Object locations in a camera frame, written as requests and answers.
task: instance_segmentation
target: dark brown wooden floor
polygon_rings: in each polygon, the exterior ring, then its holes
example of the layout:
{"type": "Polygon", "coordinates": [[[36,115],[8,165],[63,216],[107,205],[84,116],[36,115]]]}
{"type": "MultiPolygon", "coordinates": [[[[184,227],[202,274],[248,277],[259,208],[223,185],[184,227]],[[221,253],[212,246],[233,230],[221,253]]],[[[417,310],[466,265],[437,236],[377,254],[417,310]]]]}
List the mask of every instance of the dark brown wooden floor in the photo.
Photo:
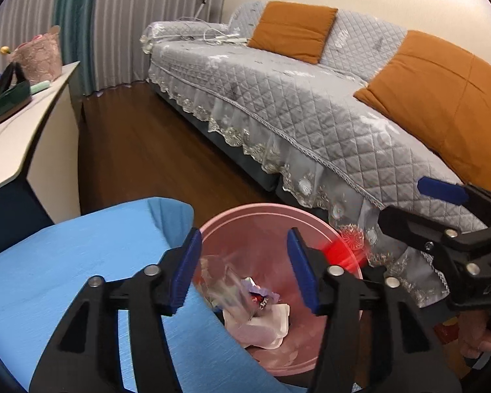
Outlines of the dark brown wooden floor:
{"type": "Polygon", "coordinates": [[[84,100],[79,146],[82,213],[144,197],[195,209],[200,227],[237,205],[276,200],[147,83],[84,100]]]}

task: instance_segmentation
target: pink trash can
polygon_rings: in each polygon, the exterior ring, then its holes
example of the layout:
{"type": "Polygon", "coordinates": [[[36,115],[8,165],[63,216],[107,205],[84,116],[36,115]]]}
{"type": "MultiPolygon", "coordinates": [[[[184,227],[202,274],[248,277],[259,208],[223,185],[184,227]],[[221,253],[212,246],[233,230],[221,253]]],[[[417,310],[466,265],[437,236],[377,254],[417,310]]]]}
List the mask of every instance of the pink trash can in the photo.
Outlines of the pink trash can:
{"type": "MultiPolygon", "coordinates": [[[[324,249],[333,241],[342,241],[338,233],[315,216],[280,204],[249,204],[225,211],[205,223],[202,232],[202,256],[218,255],[232,264],[241,278],[252,277],[257,285],[280,294],[280,302],[289,304],[291,326],[282,345],[275,350],[247,349],[270,374],[276,377],[301,374],[315,367],[325,317],[314,316],[300,296],[291,262],[287,256],[287,232],[297,227],[306,244],[324,249]]],[[[357,278],[362,278],[355,256],[357,278]]],[[[200,280],[199,269],[193,279],[200,280]]]]}

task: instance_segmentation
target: human hand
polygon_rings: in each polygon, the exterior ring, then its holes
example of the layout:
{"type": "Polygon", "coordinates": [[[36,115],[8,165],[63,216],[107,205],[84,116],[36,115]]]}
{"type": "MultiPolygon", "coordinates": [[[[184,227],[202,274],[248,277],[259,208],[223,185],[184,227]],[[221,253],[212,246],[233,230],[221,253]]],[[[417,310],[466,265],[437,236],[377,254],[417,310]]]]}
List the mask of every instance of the human hand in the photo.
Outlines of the human hand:
{"type": "Polygon", "coordinates": [[[482,352],[491,352],[491,331],[486,328],[487,310],[462,312],[458,318],[458,345],[464,357],[477,359],[482,352]]]}

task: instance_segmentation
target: metal screw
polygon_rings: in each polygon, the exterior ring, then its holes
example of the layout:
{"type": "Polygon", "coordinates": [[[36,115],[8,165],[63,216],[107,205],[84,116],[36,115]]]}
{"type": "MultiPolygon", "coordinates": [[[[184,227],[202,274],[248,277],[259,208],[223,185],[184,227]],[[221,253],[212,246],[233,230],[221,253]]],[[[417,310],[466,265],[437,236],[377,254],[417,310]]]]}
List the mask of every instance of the metal screw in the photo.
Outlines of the metal screw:
{"type": "Polygon", "coordinates": [[[398,288],[400,286],[400,281],[396,278],[389,277],[389,278],[385,278],[385,284],[389,288],[398,288]]]}
{"type": "Polygon", "coordinates": [[[160,268],[157,265],[149,265],[144,268],[144,273],[147,276],[155,276],[160,273],[160,268]]]}
{"type": "Polygon", "coordinates": [[[103,284],[103,278],[101,276],[92,276],[87,281],[90,287],[96,288],[103,284]]]}
{"type": "Polygon", "coordinates": [[[343,269],[340,266],[329,266],[327,268],[327,271],[331,276],[342,276],[343,275],[343,269]]]}
{"type": "Polygon", "coordinates": [[[450,238],[456,238],[458,236],[458,232],[455,231],[454,229],[446,229],[444,233],[450,238]]]}
{"type": "Polygon", "coordinates": [[[480,267],[475,263],[467,263],[465,268],[473,276],[478,276],[480,274],[480,267]]]}

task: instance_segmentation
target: orange pillow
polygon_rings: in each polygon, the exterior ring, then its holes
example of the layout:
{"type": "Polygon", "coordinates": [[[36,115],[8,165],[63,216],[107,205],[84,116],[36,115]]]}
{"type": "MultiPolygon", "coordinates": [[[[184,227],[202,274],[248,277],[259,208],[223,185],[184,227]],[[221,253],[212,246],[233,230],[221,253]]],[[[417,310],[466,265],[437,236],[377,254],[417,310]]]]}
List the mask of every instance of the orange pillow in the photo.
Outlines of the orange pillow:
{"type": "Polygon", "coordinates": [[[247,44],[316,65],[338,9],[270,1],[247,44]]]}
{"type": "Polygon", "coordinates": [[[418,138],[463,180],[491,191],[491,65],[438,37],[408,31],[354,96],[418,138]]]}

